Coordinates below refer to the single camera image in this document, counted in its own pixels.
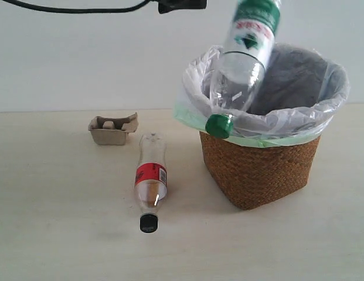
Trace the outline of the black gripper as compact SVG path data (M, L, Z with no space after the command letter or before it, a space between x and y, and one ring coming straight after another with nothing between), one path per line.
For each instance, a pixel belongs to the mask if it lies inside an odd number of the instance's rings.
M178 10L199 10L207 7L207 0L157 0L160 14Z

